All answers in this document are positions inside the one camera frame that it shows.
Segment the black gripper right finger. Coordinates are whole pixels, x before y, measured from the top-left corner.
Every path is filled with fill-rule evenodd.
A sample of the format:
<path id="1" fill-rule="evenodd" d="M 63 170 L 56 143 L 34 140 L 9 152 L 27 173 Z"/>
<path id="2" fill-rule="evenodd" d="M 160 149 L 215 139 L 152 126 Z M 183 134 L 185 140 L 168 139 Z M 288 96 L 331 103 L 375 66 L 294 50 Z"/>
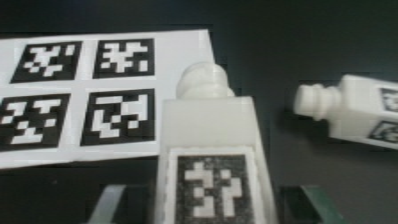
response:
<path id="1" fill-rule="evenodd" d="M 320 186 L 279 188 L 281 224 L 345 224 L 345 218 Z"/>

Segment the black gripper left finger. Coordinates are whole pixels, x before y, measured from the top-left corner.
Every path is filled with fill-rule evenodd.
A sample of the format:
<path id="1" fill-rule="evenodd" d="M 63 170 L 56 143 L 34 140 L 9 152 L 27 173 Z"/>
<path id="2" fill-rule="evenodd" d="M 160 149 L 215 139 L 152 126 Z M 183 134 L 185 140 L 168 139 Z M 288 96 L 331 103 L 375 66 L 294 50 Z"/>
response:
<path id="1" fill-rule="evenodd" d="M 150 202 L 148 185 L 107 185 L 88 224 L 150 224 Z"/>

